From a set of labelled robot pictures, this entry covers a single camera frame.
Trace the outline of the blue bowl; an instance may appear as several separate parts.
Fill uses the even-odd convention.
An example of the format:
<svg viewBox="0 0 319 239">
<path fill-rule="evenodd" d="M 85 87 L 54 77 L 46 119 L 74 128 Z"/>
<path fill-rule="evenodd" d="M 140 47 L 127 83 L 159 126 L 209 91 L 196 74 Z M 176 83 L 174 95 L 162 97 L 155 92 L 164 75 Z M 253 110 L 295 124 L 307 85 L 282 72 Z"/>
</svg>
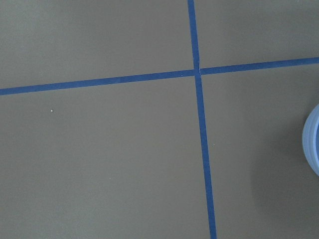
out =
<svg viewBox="0 0 319 239">
<path fill-rule="evenodd" d="M 319 106 L 311 111 L 304 124 L 302 146 L 308 164 L 319 175 Z"/>
</svg>

